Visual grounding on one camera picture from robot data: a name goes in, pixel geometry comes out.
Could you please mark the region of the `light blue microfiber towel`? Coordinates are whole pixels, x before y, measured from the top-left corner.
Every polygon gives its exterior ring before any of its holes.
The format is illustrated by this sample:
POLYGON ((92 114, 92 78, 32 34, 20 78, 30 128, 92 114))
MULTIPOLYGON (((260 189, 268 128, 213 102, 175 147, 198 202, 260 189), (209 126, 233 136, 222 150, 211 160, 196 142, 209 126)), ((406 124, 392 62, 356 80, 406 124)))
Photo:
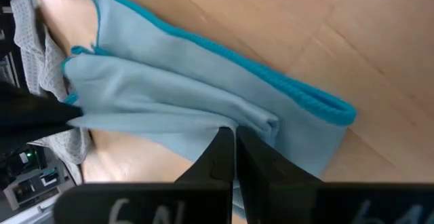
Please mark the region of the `light blue microfiber towel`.
POLYGON ((247 126, 319 176, 356 118, 347 102, 289 78, 130 0, 92 0, 96 42, 72 48, 62 71, 71 125, 127 132, 195 161, 221 127, 247 126))

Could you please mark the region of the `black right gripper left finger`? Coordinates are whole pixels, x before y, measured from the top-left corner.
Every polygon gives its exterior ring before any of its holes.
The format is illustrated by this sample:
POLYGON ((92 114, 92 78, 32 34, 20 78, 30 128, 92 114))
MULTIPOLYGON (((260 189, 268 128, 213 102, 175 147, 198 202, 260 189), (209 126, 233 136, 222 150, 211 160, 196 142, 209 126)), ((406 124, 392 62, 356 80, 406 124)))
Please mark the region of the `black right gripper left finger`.
POLYGON ((55 224, 231 224, 234 133, 220 128, 173 183, 92 183, 63 193, 55 224))

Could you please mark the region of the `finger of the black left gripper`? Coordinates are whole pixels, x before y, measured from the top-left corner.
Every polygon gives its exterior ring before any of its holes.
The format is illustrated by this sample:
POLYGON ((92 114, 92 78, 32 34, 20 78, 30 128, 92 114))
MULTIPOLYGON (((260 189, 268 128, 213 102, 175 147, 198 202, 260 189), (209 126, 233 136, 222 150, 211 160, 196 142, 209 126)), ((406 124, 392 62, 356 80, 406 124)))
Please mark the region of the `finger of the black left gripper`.
POLYGON ((82 115, 79 107, 30 94, 0 81, 0 150, 14 150, 70 130, 68 121, 82 115))

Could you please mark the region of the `grey waffle microfiber towel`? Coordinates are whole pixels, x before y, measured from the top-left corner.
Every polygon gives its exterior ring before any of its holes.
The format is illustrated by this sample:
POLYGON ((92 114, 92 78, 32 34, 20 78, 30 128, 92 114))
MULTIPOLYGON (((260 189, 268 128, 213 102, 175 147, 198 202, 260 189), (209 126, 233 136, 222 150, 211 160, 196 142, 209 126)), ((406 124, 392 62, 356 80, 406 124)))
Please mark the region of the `grey waffle microfiber towel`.
MULTIPOLYGON (((39 0, 11 0, 16 30, 14 42, 20 48, 27 88, 32 94, 55 98, 60 102, 76 102, 62 73, 65 54, 44 25, 39 0)), ((71 173, 74 182, 83 183, 80 164, 92 141, 84 129, 75 128, 33 142, 50 148, 71 173)))

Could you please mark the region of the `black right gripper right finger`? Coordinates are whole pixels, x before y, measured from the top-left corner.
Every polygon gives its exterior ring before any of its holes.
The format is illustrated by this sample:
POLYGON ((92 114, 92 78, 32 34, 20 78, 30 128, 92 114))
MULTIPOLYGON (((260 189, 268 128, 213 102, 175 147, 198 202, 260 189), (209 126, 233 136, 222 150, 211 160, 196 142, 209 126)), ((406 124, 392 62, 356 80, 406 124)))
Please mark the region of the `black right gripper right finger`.
POLYGON ((434 224, 434 184, 326 183, 237 128, 248 224, 434 224))

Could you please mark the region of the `silver frame bracket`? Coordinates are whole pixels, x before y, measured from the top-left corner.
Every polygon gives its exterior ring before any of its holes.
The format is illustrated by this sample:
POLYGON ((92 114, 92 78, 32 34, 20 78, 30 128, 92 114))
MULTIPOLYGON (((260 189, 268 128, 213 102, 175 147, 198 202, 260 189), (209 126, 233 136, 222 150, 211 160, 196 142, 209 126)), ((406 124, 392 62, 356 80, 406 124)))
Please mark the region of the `silver frame bracket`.
POLYGON ((17 176, 16 180, 3 190, 3 195, 11 210, 18 213, 75 186, 66 166, 56 160, 44 169, 31 170, 17 176))

